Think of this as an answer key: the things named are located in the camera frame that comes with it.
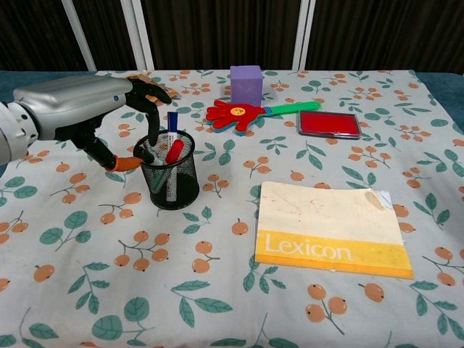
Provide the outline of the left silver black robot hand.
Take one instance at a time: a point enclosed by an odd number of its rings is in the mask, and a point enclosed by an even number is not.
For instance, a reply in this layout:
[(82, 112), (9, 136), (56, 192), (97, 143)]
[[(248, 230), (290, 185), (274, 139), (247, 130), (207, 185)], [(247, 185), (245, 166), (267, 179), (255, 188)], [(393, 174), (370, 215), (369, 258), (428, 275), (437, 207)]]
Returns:
[(17, 88), (14, 99), (1, 105), (1, 163), (25, 156), (35, 141), (72, 141), (105, 170), (122, 172), (151, 162), (152, 156), (118, 157), (95, 135), (105, 115), (123, 106), (146, 116), (149, 143), (158, 139), (157, 98), (172, 99), (160, 86), (138, 78), (75, 75)]

